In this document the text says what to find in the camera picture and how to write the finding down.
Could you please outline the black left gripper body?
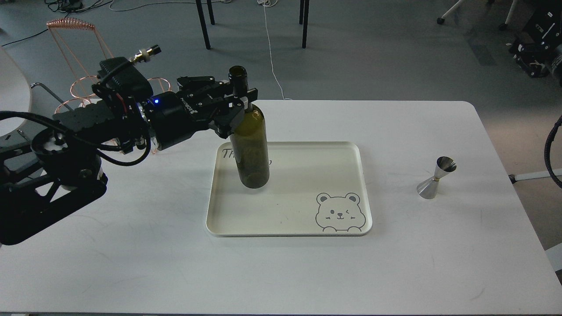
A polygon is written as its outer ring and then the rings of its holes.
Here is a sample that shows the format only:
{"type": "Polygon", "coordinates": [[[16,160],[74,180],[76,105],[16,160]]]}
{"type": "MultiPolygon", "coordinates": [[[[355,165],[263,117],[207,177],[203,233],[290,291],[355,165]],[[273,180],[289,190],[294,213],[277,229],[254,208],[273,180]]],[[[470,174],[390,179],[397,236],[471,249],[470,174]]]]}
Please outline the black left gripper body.
{"type": "Polygon", "coordinates": [[[208,130],[221,112],[223,98],[232,94],[229,81],[217,81],[213,76],[180,77],[177,86],[177,92],[154,95],[144,105],[144,117],[158,151],[208,130]]]}

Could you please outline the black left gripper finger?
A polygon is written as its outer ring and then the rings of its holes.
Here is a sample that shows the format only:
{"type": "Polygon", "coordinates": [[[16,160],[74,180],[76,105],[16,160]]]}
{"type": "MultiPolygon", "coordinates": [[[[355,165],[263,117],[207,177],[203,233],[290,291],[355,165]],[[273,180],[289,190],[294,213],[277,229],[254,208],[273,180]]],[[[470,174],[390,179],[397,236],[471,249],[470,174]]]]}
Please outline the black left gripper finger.
{"type": "Polygon", "coordinates": [[[211,129],[220,138],[228,138],[244,120],[248,105],[248,99],[235,99],[217,106],[211,114],[211,129]]]}
{"type": "Polygon", "coordinates": [[[258,99],[258,90],[256,88],[251,88],[247,91],[237,91],[233,87],[223,87],[222,92],[222,102],[224,104],[237,104],[240,100],[241,102],[253,103],[258,99]]]}

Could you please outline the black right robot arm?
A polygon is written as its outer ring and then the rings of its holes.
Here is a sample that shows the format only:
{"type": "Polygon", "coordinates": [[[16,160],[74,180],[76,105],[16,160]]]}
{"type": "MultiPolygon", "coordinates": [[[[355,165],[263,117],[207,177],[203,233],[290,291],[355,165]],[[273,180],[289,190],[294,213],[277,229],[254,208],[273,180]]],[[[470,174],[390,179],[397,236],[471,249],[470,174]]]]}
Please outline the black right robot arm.
{"type": "MultiPolygon", "coordinates": [[[[561,6],[537,8],[522,31],[515,35],[509,52],[515,62],[530,78],[548,78],[550,83],[561,86],[561,6]]],[[[552,166],[552,146],[561,132],[561,118],[557,118],[548,132],[543,150],[545,171],[511,174],[512,183],[524,180],[551,178],[561,186],[561,168],[552,166]]]]}

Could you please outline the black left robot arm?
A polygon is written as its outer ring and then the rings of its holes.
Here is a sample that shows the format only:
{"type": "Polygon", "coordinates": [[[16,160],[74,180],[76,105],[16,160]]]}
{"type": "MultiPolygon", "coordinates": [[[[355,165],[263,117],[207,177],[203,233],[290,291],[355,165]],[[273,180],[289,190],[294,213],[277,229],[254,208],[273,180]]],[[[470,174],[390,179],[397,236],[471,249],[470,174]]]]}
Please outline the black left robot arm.
{"type": "Polygon", "coordinates": [[[102,197],[107,176],[102,160],[133,166],[148,155],[212,129],[225,139],[257,100],[247,72],[233,66],[228,79],[180,77],[177,92],[154,94],[135,68],[159,54],[154,45],[131,58],[100,62],[93,93],[100,100],[82,108],[42,115],[2,111],[45,127],[30,141],[1,148],[1,244],[14,245],[102,197]]]}

